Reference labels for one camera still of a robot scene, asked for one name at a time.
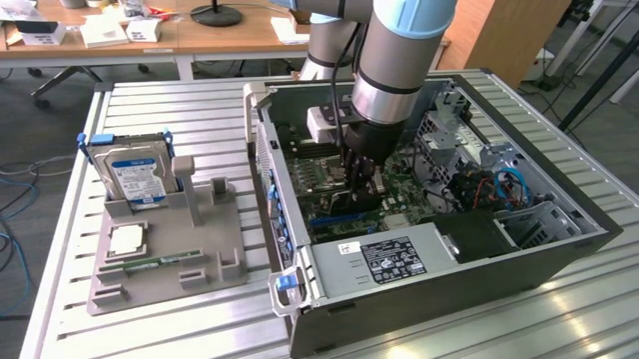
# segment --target power supply label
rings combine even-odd
[[[408,237],[363,245],[362,254],[378,284],[427,272]]]
[[[127,200],[136,204],[164,200],[167,191],[162,178],[154,174],[158,168],[155,159],[118,161],[111,165]]]

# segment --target robotic arm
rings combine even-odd
[[[351,200],[383,191],[379,174],[394,153],[456,0],[271,0],[314,12],[302,79],[328,79],[356,22],[368,24],[343,136]]]

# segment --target black lamp base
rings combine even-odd
[[[200,6],[191,10],[191,19],[202,25],[215,28],[234,26],[242,22],[242,12],[228,6],[218,6],[218,12],[214,13],[211,5]]]

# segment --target chair wheel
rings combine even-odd
[[[47,99],[36,99],[34,101],[34,104],[36,105],[38,108],[40,108],[42,110],[46,110],[51,107],[51,102],[50,100]]]
[[[35,69],[35,68],[30,67],[27,69],[27,72],[30,73],[30,75],[32,75],[32,77],[42,77],[42,70],[40,69]]]

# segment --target green circuit board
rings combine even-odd
[[[334,224],[312,225],[315,220],[331,217],[331,196],[346,191],[340,159],[338,155],[300,159],[294,152],[288,153],[288,173],[314,242],[330,242],[383,232],[395,226],[416,225],[435,215],[423,196],[423,187],[407,166],[410,160],[398,153],[387,160],[383,173],[387,195],[378,210]]]

